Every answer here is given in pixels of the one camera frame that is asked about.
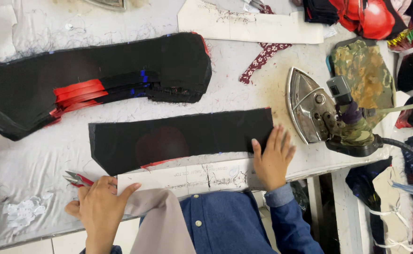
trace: pink object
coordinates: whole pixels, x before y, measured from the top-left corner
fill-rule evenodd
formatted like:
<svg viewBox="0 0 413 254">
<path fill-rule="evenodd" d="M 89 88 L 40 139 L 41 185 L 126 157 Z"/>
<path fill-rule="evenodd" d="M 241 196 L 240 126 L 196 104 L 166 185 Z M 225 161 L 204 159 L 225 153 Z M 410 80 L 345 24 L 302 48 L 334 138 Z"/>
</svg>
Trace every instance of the pink object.
<svg viewBox="0 0 413 254">
<path fill-rule="evenodd" d="M 260 5 L 264 10 L 260 10 L 263 14 L 275 14 L 269 5 Z M 267 61 L 276 54 L 277 51 L 291 47 L 291 44 L 287 43 L 258 43 L 263 51 L 255 58 L 252 64 L 247 68 L 247 70 L 241 75 L 239 81 L 244 84 L 249 84 L 250 77 L 255 70 L 261 69 Z"/>
</svg>

